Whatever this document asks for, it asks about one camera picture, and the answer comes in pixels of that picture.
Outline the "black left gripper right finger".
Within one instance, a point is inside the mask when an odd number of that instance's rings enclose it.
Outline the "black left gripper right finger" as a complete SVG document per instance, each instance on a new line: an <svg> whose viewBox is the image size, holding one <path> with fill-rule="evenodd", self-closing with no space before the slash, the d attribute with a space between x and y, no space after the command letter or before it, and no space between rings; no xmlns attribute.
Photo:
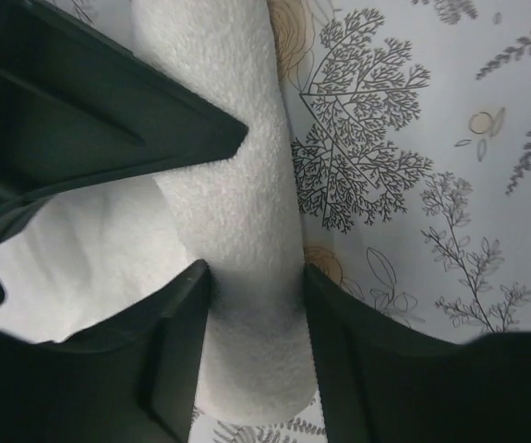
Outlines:
<svg viewBox="0 0 531 443"><path fill-rule="evenodd" d="M424 335L304 270L329 441L531 443L531 332Z"/></svg>

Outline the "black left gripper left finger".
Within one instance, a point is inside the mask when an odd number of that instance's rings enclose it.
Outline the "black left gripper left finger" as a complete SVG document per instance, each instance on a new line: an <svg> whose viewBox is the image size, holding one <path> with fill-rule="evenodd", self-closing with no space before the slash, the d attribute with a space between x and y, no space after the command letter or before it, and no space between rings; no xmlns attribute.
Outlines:
<svg viewBox="0 0 531 443"><path fill-rule="evenodd" d="M61 343L0 332L0 442L185 442L210 296L198 260Z"/></svg>

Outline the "white towel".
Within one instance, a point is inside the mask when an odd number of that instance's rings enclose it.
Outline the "white towel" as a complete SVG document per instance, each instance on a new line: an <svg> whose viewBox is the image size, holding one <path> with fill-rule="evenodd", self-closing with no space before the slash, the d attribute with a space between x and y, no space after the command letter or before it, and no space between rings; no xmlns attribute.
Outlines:
<svg viewBox="0 0 531 443"><path fill-rule="evenodd" d="M192 261L215 289L197 406L238 425L303 411L317 381L301 299L301 225L263 1L135 1L136 56L247 124L230 160L53 198L0 245L0 330L64 341Z"/></svg>

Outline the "floral patterned table mat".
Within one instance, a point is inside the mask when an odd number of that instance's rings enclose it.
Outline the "floral patterned table mat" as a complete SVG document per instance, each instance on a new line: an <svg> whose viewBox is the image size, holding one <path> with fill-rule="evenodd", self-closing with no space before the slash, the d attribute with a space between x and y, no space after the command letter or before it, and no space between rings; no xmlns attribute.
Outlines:
<svg viewBox="0 0 531 443"><path fill-rule="evenodd" d="M271 1L305 257L448 341L531 329L531 1Z"/></svg>

